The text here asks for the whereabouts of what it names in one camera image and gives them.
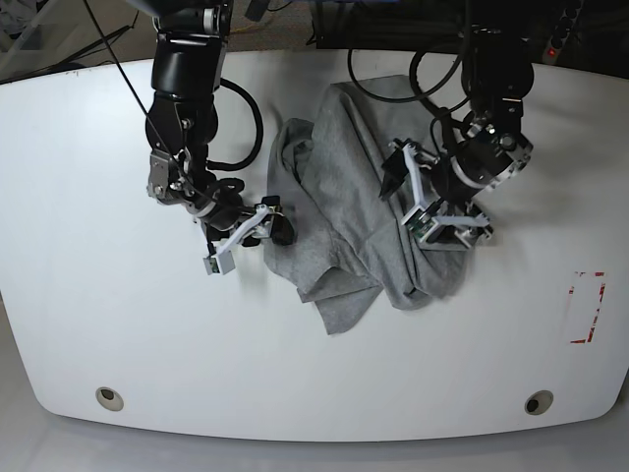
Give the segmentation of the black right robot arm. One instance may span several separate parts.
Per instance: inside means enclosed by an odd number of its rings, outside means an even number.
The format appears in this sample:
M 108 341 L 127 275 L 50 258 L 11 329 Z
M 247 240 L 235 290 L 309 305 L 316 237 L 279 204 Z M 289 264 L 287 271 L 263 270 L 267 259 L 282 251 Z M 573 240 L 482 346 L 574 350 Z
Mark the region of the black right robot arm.
M 295 230 L 283 215 L 279 198 L 265 197 L 258 204 L 246 205 L 241 196 L 245 183 L 234 175 L 257 158 L 263 123 L 253 97 L 221 76 L 232 2 L 146 0 L 133 5 L 151 17 L 156 30 L 153 103 L 145 115 L 151 146 L 148 194 L 162 205 L 179 205 L 193 215 L 210 251 L 263 210 L 268 214 L 237 237 L 237 243 L 254 247 L 270 239 L 278 246 L 293 244 Z M 208 146 L 218 131 L 214 95 L 219 89 L 242 97 L 255 121 L 252 150 L 236 163 L 208 158 Z

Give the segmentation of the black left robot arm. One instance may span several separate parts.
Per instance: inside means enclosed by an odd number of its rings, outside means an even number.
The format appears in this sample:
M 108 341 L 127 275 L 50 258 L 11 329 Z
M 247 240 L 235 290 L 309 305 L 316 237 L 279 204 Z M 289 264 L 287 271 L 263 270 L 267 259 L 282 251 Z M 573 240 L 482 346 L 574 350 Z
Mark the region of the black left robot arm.
M 475 197 L 521 172 L 533 150 L 521 131 L 523 99 L 534 82 L 524 39 L 481 26 L 467 36 L 461 83 L 469 113 L 456 120 L 446 108 L 435 111 L 432 147 L 394 140 L 382 165 L 380 198 L 410 184 L 413 200 L 401 224 L 429 251 L 467 251 L 489 239 L 493 228 Z

